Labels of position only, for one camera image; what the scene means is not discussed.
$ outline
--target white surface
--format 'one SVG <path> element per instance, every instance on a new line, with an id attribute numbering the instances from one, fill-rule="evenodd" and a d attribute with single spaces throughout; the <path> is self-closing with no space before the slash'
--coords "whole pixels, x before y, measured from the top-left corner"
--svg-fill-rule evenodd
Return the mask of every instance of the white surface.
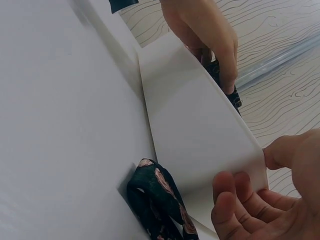
<path id="1" fill-rule="evenodd" d="M 154 158 L 137 43 L 108 1 L 93 3 L 120 44 L 65 0 L 1 2 L 1 240 L 148 239 L 117 190 Z M 131 64 L 118 69 L 114 52 Z"/>
<path id="2" fill-rule="evenodd" d="M 172 33 L 139 52 L 144 97 L 158 162 L 173 176 L 189 214 L 207 228 L 212 180 L 248 172 L 267 187 L 257 141 L 200 63 Z"/>

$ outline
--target white wall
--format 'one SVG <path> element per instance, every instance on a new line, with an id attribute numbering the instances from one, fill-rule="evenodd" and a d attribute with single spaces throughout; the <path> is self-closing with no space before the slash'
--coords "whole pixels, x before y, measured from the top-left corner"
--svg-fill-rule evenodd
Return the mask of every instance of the white wall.
<path id="1" fill-rule="evenodd" d="M 154 158 L 138 44 L 107 0 L 93 6 L 85 26 L 66 0 L 1 3 L 2 240 L 144 239 L 118 193 Z"/>

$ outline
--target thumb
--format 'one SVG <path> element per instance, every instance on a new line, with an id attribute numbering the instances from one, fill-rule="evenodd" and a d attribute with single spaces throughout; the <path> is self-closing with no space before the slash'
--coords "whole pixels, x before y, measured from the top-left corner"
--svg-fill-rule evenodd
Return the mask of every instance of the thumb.
<path id="1" fill-rule="evenodd" d="M 301 135 L 279 137 L 263 150 L 266 166 L 270 170 L 283 167 L 291 169 L 294 155 L 299 146 L 310 136 L 319 133 L 320 130 L 312 129 Z"/>

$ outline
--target white cardboard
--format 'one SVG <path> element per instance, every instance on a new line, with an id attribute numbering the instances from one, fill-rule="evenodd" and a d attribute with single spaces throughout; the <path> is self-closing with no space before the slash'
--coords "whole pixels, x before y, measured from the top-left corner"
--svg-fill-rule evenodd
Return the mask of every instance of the white cardboard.
<path id="1" fill-rule="evenodd" d="M 253 188 L 268 187 L 264 155 L 218 85 L 172 33 L 139 53 L 158 162 L 173 176 L 188 213 L 213 230 L 212 180 L 245 171 Z"/>

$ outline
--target pink flower print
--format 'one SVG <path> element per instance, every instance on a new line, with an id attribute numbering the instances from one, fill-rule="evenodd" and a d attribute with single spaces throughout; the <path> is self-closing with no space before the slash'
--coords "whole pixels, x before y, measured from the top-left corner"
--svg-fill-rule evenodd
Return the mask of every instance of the pink flower print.
<path id="1" fill-rule="evenodd" d="M 152 161 L 150 161 L 150 159 L 144 158 L 139 162 L 138 168 L 150 166 L 152 164 L 154 164 L 154 163 Z"/>
<path id="2" fill-rule="evenodd" d="M 175 194 L 174 194 L 174 191 L 172 191 L 171 187 L 169 186 L 169 183 L 167 183 L 167 181 L 165 180 L 165 177 L 162 175 L 162 173 L 160 172 L 159 168 L 155 169 L 154 174 L 155 174 L 156 179 L 160 183 L 160 185 L 163 187 L 163 189 L 168 194 L 171 194 L 174 198 L 176 198 Z"/>
<path id="3" fill-rule="evenodd" d="M 161 235 L 159 235 L 156 240 L 165 240 Z"/>
<path id="4" fill-rule="evenodd" d="M 197 234 L 197 230 L 193 222 L 191 221 L 186 209 L 180 205 L 180 213 L 183 219 L 183 229 L 187 234 Z"/>

